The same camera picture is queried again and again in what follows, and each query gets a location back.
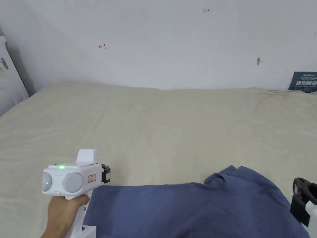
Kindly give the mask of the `person's left hand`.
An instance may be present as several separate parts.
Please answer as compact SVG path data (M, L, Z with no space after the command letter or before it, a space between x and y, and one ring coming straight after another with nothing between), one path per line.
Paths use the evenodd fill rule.
M79 208L89 201L88 195L80 195L70 200L63 196L52 196L48 206L46 229L58 234L66 234L73 225Z

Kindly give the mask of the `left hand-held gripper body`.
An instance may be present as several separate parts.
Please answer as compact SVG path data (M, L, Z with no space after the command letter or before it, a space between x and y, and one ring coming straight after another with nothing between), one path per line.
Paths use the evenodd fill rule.
M104 168L95 149L81 149L75 162L54 164L43 170L42 193L70 200L104 184Z

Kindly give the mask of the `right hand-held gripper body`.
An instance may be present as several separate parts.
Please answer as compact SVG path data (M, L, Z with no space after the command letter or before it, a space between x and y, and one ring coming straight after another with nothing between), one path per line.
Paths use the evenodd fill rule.
M300 196L294 194L291 201L291 214L305 229L316 229L317 200L313 196Z

